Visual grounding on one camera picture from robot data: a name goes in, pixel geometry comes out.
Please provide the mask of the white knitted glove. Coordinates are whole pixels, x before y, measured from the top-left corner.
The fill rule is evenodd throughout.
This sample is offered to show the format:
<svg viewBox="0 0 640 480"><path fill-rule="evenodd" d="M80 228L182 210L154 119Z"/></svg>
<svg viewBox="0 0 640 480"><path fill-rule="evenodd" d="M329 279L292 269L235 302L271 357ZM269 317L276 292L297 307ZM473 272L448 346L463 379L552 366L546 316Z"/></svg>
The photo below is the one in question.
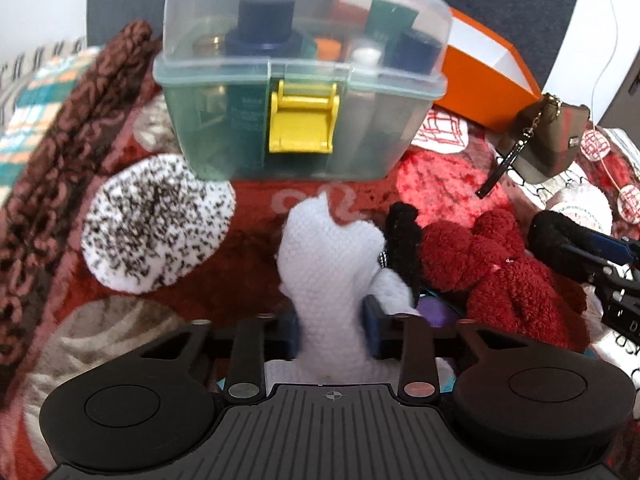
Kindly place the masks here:
<svg viewBox="0 0 640 480"><path fill-rule="evenodd" d="M385 245L373 223L341 226L324 193L294 206L277 256L280 291L295 308L302 348L292 361L265 364L266 386L398 384L400 364L376 360L366 347L362 300L374 296L386 314L416 315L408 285L378 264Z"/></svg>

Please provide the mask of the black white speckled cloth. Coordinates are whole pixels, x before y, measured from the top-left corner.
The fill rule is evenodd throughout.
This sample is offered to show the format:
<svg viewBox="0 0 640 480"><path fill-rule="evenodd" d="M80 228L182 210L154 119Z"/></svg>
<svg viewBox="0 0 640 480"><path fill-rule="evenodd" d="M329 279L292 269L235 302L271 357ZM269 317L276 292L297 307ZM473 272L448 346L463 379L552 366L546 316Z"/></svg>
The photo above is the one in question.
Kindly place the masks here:
<svg viewBox="0 0 640 480"><path fill-rule="evenodd" d="M82 255L102 285L154 292L216 252L235 206L230 182L199 179L181 155L155 155L98 188L82 227Z"/></svg>

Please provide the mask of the black fuzzy soft item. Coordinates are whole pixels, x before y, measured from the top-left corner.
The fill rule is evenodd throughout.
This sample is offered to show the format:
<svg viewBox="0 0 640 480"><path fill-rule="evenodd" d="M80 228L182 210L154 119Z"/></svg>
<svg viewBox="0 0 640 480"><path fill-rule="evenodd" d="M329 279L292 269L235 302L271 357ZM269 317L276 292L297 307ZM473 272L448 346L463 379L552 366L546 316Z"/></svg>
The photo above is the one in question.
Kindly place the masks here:
<svg viewBox="0 0 640 480"><path fill-rule="evenodd" d="M419 247L422 231L416 223L419 211L415 206L396 202L385 219L385 263L404 281L411 292L415 308L420 297L421 265Z"/></svg>

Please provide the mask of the purple small object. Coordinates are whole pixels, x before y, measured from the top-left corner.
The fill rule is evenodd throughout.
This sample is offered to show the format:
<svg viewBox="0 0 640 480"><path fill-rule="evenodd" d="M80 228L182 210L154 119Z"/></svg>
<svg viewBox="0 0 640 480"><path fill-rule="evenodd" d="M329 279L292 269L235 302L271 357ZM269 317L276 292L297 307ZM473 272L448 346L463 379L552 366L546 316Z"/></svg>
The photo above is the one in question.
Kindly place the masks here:
<svg viewBox="0 0 640 480"><path fill-rule="evenodd" d="M454 325L459 318L457 312L449 304L434 296L421 297L416 304L416 310L435 328Z"/></svg>

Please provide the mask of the red fluffy plush toy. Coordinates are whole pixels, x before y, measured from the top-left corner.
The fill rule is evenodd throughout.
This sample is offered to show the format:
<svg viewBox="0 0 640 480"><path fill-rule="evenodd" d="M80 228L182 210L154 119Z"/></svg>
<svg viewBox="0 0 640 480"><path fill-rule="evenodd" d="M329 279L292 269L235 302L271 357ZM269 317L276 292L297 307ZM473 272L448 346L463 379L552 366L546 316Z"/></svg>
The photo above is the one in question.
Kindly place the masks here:
<svg viewBox="0 0 640 480"><path fill-rule="evenodd" d="M586 294L526 250L509 211L488 210L470 228L424 226L420 261L426 284L460 298L467 318L579 353L590 344Z"/></svg>

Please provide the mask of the red patterned fleece blanket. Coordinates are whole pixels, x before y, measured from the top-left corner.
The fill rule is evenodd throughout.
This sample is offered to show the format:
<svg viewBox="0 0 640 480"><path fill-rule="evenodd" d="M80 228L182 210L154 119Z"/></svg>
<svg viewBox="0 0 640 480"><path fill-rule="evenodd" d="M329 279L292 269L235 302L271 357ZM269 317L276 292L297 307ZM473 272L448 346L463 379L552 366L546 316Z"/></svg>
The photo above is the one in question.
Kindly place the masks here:
<svg viewBox="0 0 640 480"><path fill-rule="evenodd" d="M484 134L474 130L470 146L461 154L412 148L379 181L237 183L229 232L211 257L175 284L154 292L116 292L100 284L86 267L80 250L82 220L103 182L152 153L150 136L164 114L152 63L152 86L139 93L86 189L41 323L9 390L1 389L3 478L40 479L50 470L37 418L42 398L65 374L86 370L184 318L204 316L227 325L259 308L277 307L282 300L276 268L281 229L288 211L305 198L324 193L337 221L369 220L378 226L396 202L415 206L423 225L438 219L469 225L495 208L527 224L537 211L512 183L500 184L487 200L472 197L472 186L489 165Z"/></svg>

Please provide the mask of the orange cardboard box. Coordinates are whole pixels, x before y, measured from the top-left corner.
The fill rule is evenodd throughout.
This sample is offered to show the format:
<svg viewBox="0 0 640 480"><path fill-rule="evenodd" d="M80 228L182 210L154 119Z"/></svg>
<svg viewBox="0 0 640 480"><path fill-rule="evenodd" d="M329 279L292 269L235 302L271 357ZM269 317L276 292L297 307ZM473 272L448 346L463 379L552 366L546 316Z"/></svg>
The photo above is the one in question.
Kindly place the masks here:
<svg viewBox="0 0 640 480"><path fill-rule="evenodd" d="M446 0L331 1L344 46L367 39L382 53L375 67L346 63L359 90L436 103L493 132L541 97L512 44Z"/></svg>

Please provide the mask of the brown crocheted scarf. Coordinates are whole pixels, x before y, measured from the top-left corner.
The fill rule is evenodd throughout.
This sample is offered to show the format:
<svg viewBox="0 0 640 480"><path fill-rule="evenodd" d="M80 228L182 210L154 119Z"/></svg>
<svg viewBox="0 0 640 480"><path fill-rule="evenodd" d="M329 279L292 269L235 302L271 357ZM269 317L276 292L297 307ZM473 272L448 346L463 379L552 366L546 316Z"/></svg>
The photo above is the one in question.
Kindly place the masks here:
<svg viewBox="0 0 640 480"><path fill-rule="evenodd" d="M86 189L137 101L160 40L127 24L80 77L1 207L1 389L32 344Z"/></svg>

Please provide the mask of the clear plastic storage box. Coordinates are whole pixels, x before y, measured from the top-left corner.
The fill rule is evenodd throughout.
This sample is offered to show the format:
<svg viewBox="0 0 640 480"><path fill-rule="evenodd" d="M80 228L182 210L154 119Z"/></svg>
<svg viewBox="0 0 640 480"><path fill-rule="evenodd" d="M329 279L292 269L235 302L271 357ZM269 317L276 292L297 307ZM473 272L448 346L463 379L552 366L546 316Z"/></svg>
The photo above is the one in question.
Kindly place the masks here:
<svg viewBox="0 0 640 480"><path fill-rule="evenodd" d="M382 179L447 90L444 0L165 0L162 86L207 180Z"/></svg>

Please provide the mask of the plaid teal orange blanket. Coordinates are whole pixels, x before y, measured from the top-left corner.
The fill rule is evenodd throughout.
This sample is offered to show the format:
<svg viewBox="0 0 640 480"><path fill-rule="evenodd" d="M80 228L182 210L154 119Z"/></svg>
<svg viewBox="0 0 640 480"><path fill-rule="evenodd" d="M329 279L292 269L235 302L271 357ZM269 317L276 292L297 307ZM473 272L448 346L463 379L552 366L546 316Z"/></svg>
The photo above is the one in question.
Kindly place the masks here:
<svg viewBox="0 0 640 480"><path fill-rule="evenodd" d="M99 47L91 47L65 58L54 58L35 72L21 92L16 109L1 133L2 204L9 198L62 103L100 51Z"/></svg>

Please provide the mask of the striped grey beige blanket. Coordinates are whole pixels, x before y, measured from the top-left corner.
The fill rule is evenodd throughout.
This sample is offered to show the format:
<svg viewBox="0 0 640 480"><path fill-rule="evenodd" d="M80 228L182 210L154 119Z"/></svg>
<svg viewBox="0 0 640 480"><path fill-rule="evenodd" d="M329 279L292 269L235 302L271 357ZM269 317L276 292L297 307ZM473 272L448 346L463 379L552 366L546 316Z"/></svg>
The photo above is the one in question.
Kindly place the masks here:
<svg viewBox="0 0 640 480"><path fill-rule="evenodd" d="M18 97L34 78L34 73L44 64L57 56L78 53L87 47L87 38L81 36L73 39L58 40L50 44L42 44L32 50L26 50L16 58L1 63L1 106L7 122L13 114Z"/></svg>

